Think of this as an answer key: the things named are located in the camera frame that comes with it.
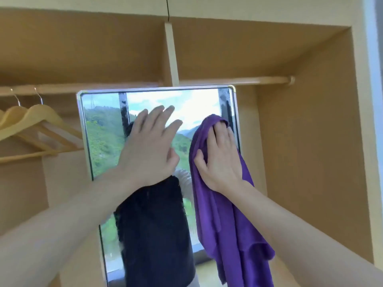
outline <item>wooden wardrobe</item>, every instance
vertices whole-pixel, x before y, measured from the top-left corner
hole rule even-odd
[[[242,154],[272,200],[383,268],[381,87],[363,0],[0,0],[0,86],[238,85]],[[75,92],[44,103],[80,129]],[[39,103],[19,96],[25,107]],[[16,105],[1,96],[0,109]],[[0,142],[0,155],[32,151]],[[84,151],[0,164],[0,235],[89,179]],[[105,285],[98,230],[51,286]],[[271,262],[275,286],[297,286]]]

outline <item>purple cloth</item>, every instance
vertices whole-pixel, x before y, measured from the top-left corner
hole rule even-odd
[[[211,126],[225,121],[210,115],[195,132],[189,151],[193,181],[197,233],[209,257],[217,262],[218,275],[228,287],[274,286],[268,260],[275,253],[249,220],[226,197],[212,191],[203,182],[194,164],[201,149],[207,162],[207,137]],[[250,173],[240,155],[242,178],[253,186]]]

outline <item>right hand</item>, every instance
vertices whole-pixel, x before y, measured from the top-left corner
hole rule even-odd
[[[147,110],[139,113],[121,152],[116,170],[122,182],[135,190],[168,178],[180,160],[171,144],[182,121],[165,128],[174,107],[164,109],[159,106],[149,114]]]
[[[214,129],[209,129],[207,144],[208,163],[200,149],[194,163],[208,188],[225,195],[228,189],[242,181],[242,165],[234,133],[225,123],[218,122]]]

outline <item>forearm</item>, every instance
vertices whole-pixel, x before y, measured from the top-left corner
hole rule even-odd
[[[247,182],[227,197],[260,231],[302,286],[382,286],[383,272]]]
[[[134,191],[110,175],[0,237],[2,286],[48,285],[81,241]]]

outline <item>hanger hook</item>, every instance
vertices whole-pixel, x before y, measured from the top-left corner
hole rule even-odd
[[[13,94],[13,96],[17,99],[17,103],[18,103],[19,107],[21,107],[19,98],[15,94]]]
[[[39,93],[37,92],[37,90],[36,90],[36,87],[35,87],[35,92],[36,92],[36,95],[38,95],[39,96],[39,98],[40,98],[40,102],[41,102],[41,104],[43,105],[43,102],[42,102],[42,97],[39,95]]]

